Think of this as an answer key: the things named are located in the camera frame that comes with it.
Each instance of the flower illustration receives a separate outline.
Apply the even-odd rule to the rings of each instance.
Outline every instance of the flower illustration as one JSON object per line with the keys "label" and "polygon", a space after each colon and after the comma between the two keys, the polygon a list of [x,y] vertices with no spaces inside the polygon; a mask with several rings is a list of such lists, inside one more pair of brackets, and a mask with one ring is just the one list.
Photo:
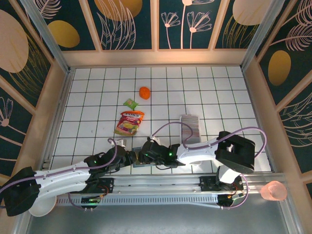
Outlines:
{"label": "flower illustration", "polygon": [[198,12],[195,18],[194,12],[190,12],[187,14],[187,22],[189,24],[191,32],[190,49],[192,48],[193,33],[210,30],[212,28],[212,24],[209,23],[209,21],[210,21],[209,12],[207,13]]}
{"label": "flower illustration", "polygon": [[168,14],[166,12],[161,13],[161,18],[162,18],[162,21],[164,22],[165,27],[166,27],[167,41],[168,41],[169,49],[171,49],[169,34],[168,34],[168,28],[180,25],[181,21],[178,20],[178,16],[177,16],[176,12],[175,13],[170,12]]}
{"label": "flower illustration", "polygon": [[[0,97],[0,127],[9,127],[11,129],[13,129],[14,131],[17,131],[18,133],[26,135],[22,131],[17,130],[16,128],[13,128],[12,126],[9,125],[12,111],[13,111],[13,101],[8,98],[6,100],[6,103],[5,103],[4,98]],[[0,138],[3,139],[3,140],[8,141],[10,143],[16,144],[18,146],[22,146],[22,144],[20,144],[20,143],[18,143],[16,141],[13,141],[13,140],[11,140],[9,138],[6,138],[4,136],[0,135]]]}

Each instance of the white tile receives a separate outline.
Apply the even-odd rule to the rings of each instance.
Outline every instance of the white tile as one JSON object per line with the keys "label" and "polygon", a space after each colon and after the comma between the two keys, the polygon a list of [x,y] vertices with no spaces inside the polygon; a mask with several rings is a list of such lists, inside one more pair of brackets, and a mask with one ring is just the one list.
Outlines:
{"label": "white tile", "polygon": [[139,92],[141,87],[147,87],[151,90],[151,79],[136,80],[136,92]]}
{"label": "white tile", "polygon": [[152,67],[152,78],[167,78],[165,67]]}
{"label": "white tile", "polygon": [[132,175],[150,175],[151,174],[151,167],[133,167],[131,165],[131,174]]}
{"label": "white tile", "polygon": [[180,67],[167,67],[167,78],[182,78]]}
{"label": "white tile", "polygon": [[183,91],[182,79],[167,79],[168,91]]}
{"label": "white tile", "polygon": [[77,137],[79,122],[63,122],[59,137]]}
{"label": "white tile", "polygon": [[167,80],[166,79],[152,79],[151,91],[166,91]]}
{"label": "white tile", "polygon": [[106,153],[112,148],[112,145],[107,141],[108,137],[97,137],[94,143],[93,154],[104,152]]}
{"label": "white tile", "polygon": [[240,118],[255,118],[251,104],[237,104],[236,106]]}
{"label": "white tile", "polygon": [[234,94],[236,104],[251,103],[247,90],[243,90],[243,91],[234,90],[233,94]]}
{"label": "white tile", "polygon": [[151,105],[151,98],[149,99],[143,99],[140,97],[139,92],[135,93],[135,102],[138,103],[139,105]]}
{"label": "white tile", "polygon": [[215,90],[215,82],[212,78],[198,79],[200,90]]}
{"label": "white tile", "polygon": [[214,78],[225,78],[228,77],[226,67],[211,67]]}
{"label": "white tile", "polygon": [[103,80],[90,80],[88,83],[87,92],[102,92]]}
{"label": "white tile", "polygon": [[239,66],[226,67],[228,70],[229,77],[243,77],[242,70]]}
{"label": "white tile", "polygon": [[211,167],[210,160],[202,161],[200,165],[192,165],[193,173],[212,173],[213,169]]}
{"label": "white tile", "polygon": [[54,157],[51,170],[70,166],[72,163],[72,158],[73,158],[72,156],[71,157]]}
{"label": "white tile", "polygon": [[219,132],[223,131],[223,123],[220,119],[207,119],[206,130],[207,135],[219,135]]}
{"label": "white tile", "polygon": [[154,119],[169,119],[168,106],[167,105],[152,106],[152,120]]}
{"label": "white tile", "polygon": [[220,104],[235,103],[232,91],[217,91]]}
{"label": "white tile", "polygon": [[84,106],[81,121],[92,121],[98,119],[99,106]]}
{"label": "white tile", "polygon": [[119,89],[119,79],[118,80],[106,79],[104,81],[103,92],[118,92],[118,89]]}
{"label": "white tile", "polygon": [[66,107],[63,121],[80,121],[82,107]]}
{"label": "white tile", "polygon": [[202,105],[186,105],[186,114],[204,118]]}
{"label": "white tile", "polygon": [[[168,120],[152,120],[152,134],[156,132],[160,127],[167,124]],[[156,137],[163,136],[168,137],[169,136],[169,126],[161,129],[159,133],[157,133]]]}
{"label": "white tile", "polygon": [[77,68],[75,71],[74,80],[89,79],[90,68]]}
{"label": "white tile", "polygon": [[79,162],[83,162],[88,156],[73,156],[73,161],[72,161],[72,165],[79,163]]}
{"label": "white tile", "polygon": [[86,93],[84,106],[99,106],[101,103],[102,93]]}
{"label": "white tile", "polygon": [[216,91],[200,91],[203,104],[218,104]]}
{"label": "white tile", "polygon": [[245,135],[245,138],[252,140],[255,143],[255,152],[259,152],[263,145],[261,135]]}
{"label": "white tile", "polygon": [[115,120],[116,109],[116,106],[101,106],[99,109],[98,120]]}
{"label": "white tile", "polygon": [[172,168],[173,174],[191,174],[192,173],[192,166],[185,165],[185,166],[178,166],[177,168]]}
{"label": "white tile", "polygon": [[229,78],[216,78],[214,83],[216,90],[231,90]]}
{"label": "white tile", "polygon": [[167,92],[151,92],[152,105],[167,105]]}
{"label": "white tile", "polygon": [[55,155],[73,155],[76,138],[59,138]]}
{"label": "white tile", "polygon": [[198,78],[212,78],[211,67],[197,67]]}
{"label": "white tile", "polygon": [[[258,123],[255,120],[255,118],[241,118],[240,122],[242,123],[243,128],[258,127]],[[253,134],[259,134],[259,131],[258,130],[245,130],[243,133],[253,135]]]}
{"label": "white tile", "polygon": [[100,121],[97,123],[96,137],[113,137],[115,121]]}
{"label": "white tile", "polygon": [[74,155],[92,155],[94,138],[77,138]]}
{"label": "white tile", "polygon": [[183,86],[184,90],[199,90],[198,79],[184,78]]}
{"label": "white tile", "polygon": [[183,78],[197,78],[196,67],[182,67]]}
{"label": "white tile", "polygon": [[123,67],[120,73],[120,79],[135,79],[136,68],[135,67]]}
{"label": "white tile", "polygon": [[221,118],[219,105],[203,105],[205,118]]}
{"label": "white tile", "polygon": [[157,175],[157,174],[171,174],[171,168],[168,168],[164,165],[159,165],[157,166],[158,168],[156,168],[156,166],[152,166],[152,175]]}
{"label": "white tile", "polygon": [[144,113],[143,120],[150,120],[151,119],[151,106],[147,105],[138,105],[136,107],[136,111],[141,111]]}
{"label": "white tile", "polygon": [[102,93],[101,106],[116,106],[118,100],[118,92]]}
{"label": "white tile", "polygon": [[169,105],[169,119],[180,119],[185,114],[185,105]]}
{"label": "white tile", "polygon": [[137,137],[148,137],[151,134],[151,121],[143,120],[136,132]]}
{"label": "white tile", "polygon": [[119,92],[125,91],[134,91],[135,90],[135,80],[134,79],[127,79],[121,80],[119,84]]}
{"label": "white tile", "polygon": [[201,104],[199,91],[185,91],[185,104]]}
{"label": "white tile", "polygon": [[206,122],[203,119],[199,120],[199,130],[201,135],[207,135],[207,127],[206,127]]}
{"label": "white tile", "polygon": [[272,171],[266,153],[261,153],[254,159],[254,171],[255,172]]}
{"label": "white tile", "polygon": [[222,118],[238,118],[235,104],[221,104],[220,110]]}
{"label": "white tile", "polygon": [[72,83],[71,93],[84,93],[87,90],[87,80],[74,80]]}
{"label": "white tile", "polygon": [[80,122],[78,137],[95,137],[97,131],[96,121]]}
{"label": "white tile", "polygon": [[105,79],[119,79],[120,68],[106,68]]}
{"label": "white tile", "polygon": [[168,99],[169,105],[185,104],[183,91],[169,91]]}
{"label": "white tile", "polygon": [[136,68],[136,79],[150,79],[151,68],[150,67],[137,67]]}
{"label": "white tile", "polygon": [[105,68],[92,68],[89,79],[104,79]]}
{"label": "white tile", "polygon": [[247,90],[244,78],[230,78],[233,90]]}
{"label": "white tile", "polygon": [[224,130],[227,132],[234,132],[238,129],[241,129],[239,119],[223,119]]}
{"label": "white tile", "polygon": [[71,93],[68,97],[67,106],[83,106],[85,93]]}
{"label": "white tile", "polygon": [[170,124],[170,136],[180,136],[181,135],[181,126],[180,124]]}
{"label": "white tile", "polygon": [[123,105],[128,99],[135,99],[135,93],[134,92],[119,92],[118,94],[118,105]]}

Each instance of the food pouch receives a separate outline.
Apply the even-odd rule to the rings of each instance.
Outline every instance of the food pouch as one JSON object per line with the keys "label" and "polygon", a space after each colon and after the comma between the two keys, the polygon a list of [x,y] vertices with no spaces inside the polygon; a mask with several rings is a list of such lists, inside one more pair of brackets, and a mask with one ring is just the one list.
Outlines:
{"label": "food pouch", "polygon": [[143,120],[144,113],[141,111],[125,111],[121,113],[121,118],[115,128],[115,133],[131,137],[137,133],[137,130]]}

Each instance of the white line drawing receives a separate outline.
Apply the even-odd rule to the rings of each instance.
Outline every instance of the white line drawing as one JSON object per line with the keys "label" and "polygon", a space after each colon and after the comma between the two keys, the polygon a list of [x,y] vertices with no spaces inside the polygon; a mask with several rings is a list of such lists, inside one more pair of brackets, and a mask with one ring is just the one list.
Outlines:
{"label": "white line drawing", "polygon": [[[11,117],[11,114],[12,114],[12,111],[13,111],[13,101],[11,99],[7,99],[6,102],[4,101],[4,98],[3,97],[0,97],[0,127],[9,127],[11,129],[13,129],[14,131],[18,132],[18,133],[21,133],[23,135],[26,135],[26,133],[12,127],[9,123],[10,123],[10,117]],[[4,136],[1,136],[0,135],[0,138],[3,139],[3,140],[6,140],[10,143],[13,143],[15,145],[18,145],[18,146],[22,146],[22,144],[16,142],[16,141],[13,141],[11,139],[8,139]]]}
{"label": "white line drawing", "polygon": [[181,23],[181,49],[183,49],[183,25],[184,25],[184,17],[185,17],[185,9],[186,6],[190,5],[199,5],[199,4],[207,4],[214,2],[215,0],[182,0],[183,3],[183,13],[182,13],[182,23]]}
{"label": "white line drawing", "polygon": [[291,146],[312,145],[312,93],[304,100],[286,106],[280,116]]}
{"label": "white line drawing", "polygon": [[33,0],[44,19],[53,19],[62,7],[60,0]]}
{"label": "white line drawing", "polygon": [[270,44],[285,42],[288,50],[304,51],[312,42],[312,0],[301,0],[297,13],[290,17],[283,25],[296,18],[298,25],[294,26],[286,38]]}
{"label": "white line drawing", "polygon": [[132,49],[136,42],[136,25],[130,10],[125,9],[121,1],[119,1],[120,12],[113,0],[108,0],[112,12],[103,0],[98,2],[107,16],[102,17],[100,13],[97,13],[102,24],[100,42],[103,49],[124,50],[129,46]]}
{"label": "white line drawing", "polygon": [[192,48],[193,33],[208,31],[212,28],[212,24],[209,23],[209,12],[198,12],[194,18],[194,11],[187,13],[187,22],[191,32],[190,49]]}
{"label": "white line drawing", "polygon": [[168,14],[166,12],[161,13],[161,19],[166,27],[167,41],[168,41],[169,49],[171,49],[168,28],[180,25],[181,21],[178,20],[178,16],[176,12],[175,13],[170,12]]}

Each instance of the white grid floor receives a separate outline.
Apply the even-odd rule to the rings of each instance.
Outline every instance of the white grid floor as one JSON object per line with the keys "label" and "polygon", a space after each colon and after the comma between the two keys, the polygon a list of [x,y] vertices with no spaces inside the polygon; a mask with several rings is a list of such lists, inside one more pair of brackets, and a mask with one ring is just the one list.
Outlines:
{"label": "white grid floor", "polygon": [[[151,98],[143,100],[140,87],[150,88]],[[145,113],[134,137],[114,134],[120,113],[130,110],[123,103],[134,99],[136,110]],[[127,139],[127,150],[140,147],[151,132],[181,114],[200,118],[201,140],[216,137],[219,131],[257,126],[243,75],[236,67],[138,67],[77,69],[67,100],[51,169],[68,166],[92,154],[111,148],[107,138]],[[257,131],[248,130],[242,136],[262,146]],[[163,145],[179,143],[179,126],[163,129],[158,137]],[[266,153],[255,160],[256,171],[271,171]],[[170,170],[156,167],[120,169],[114,175],[211,173],[216,166],[211,161],[199,166],[187,165]]]}

